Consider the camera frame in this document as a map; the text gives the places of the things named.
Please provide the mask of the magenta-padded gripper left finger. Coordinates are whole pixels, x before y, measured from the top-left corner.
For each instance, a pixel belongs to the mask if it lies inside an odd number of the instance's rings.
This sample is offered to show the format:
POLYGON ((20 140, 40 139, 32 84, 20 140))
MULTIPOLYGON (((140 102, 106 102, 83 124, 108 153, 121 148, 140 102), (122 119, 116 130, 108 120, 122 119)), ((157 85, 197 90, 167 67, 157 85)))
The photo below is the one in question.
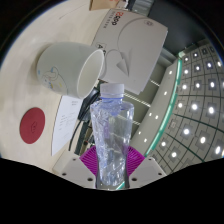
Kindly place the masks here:
POLYGON ((65 151, 54 165, 53 172, 76 185, 95 189, 98 173, 95 148, 90 148, 81 156, 65 151))

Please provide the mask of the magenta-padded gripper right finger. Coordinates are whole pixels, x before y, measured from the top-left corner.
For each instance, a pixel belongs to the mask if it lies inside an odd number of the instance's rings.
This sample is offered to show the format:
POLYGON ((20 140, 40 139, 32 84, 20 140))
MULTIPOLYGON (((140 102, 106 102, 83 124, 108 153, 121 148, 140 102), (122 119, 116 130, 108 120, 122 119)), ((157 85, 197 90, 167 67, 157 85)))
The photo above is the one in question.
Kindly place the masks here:
POLYGON ((129 189, 140 188, 166 176, 153 157, 145 158, 133 147, 126 158, 126 183, 129 189))

